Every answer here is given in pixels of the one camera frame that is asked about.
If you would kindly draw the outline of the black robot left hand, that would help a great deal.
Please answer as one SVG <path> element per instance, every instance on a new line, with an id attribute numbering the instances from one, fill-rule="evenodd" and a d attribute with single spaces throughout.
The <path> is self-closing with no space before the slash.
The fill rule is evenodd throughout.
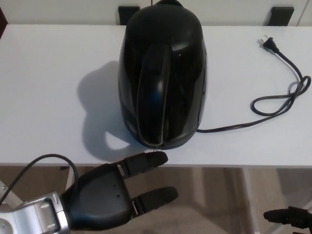
<path id="1" fill-rule="evenodd" d="M 71 230 L 104 231 L 156 210 L 178 198 L 175 187 L 157 188 L 130 197 L 125 179 L 152 170 L 168 160 L 161 151 L 140 153 L 100 165 L 83 174 L 62 195 Z"/>

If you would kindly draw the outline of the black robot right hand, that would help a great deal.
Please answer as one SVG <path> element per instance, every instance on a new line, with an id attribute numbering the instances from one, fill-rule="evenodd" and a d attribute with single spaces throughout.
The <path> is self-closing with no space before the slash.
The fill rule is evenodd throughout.
<path id="1" fill-rule="evenodd" d="M 286 209 L 266 211 L 263 216 L 271 223 L 290 224 L 295 228 L 308 228 L 312 232 L 312 214 L 306 209 L 289 206 Z"/>

